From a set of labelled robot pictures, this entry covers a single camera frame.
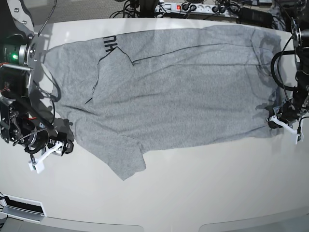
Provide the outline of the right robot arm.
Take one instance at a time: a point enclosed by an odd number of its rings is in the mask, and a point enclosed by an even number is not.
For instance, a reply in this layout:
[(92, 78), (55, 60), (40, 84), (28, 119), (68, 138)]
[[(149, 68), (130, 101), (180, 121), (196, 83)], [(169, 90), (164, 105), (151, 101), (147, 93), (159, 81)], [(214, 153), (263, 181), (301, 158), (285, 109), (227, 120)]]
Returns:
[(55, 129), (53, 119), (31, 105), (38, 35), (24, 18), (17, 18), (18, 13), (31, 16), (24, 1), (0, 2), (0, 136), (6, 143), (22, 145), (31, 158), (48, 149), (62, 156), (74, 145)]

